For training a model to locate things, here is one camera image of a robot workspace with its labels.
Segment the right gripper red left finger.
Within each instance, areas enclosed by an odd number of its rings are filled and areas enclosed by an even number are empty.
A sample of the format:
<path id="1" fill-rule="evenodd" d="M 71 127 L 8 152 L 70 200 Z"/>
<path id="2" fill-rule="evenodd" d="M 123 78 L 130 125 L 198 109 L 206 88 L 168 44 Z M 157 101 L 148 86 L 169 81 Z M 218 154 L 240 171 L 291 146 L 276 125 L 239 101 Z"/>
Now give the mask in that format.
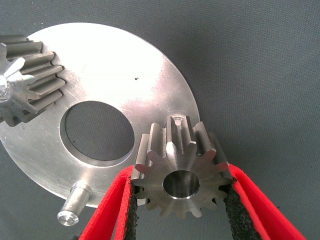
<path id="1" fill-rule="evenodd" d="M 135 240 L 137 199 L 131 184 L 133 166 L 121 170 L 80 235 L 81 240 Z"/>

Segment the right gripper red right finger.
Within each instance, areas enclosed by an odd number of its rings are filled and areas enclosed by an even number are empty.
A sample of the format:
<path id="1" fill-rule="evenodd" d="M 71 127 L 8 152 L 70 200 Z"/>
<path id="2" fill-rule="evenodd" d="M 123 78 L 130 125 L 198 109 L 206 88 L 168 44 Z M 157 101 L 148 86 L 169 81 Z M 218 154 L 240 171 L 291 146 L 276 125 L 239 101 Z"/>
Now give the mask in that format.
<path id="1" fill-rule="evenodd" d="M 235 240 L 304 240 L 305 237 L 237 166 L 224 199 L 232 237 Z"/>

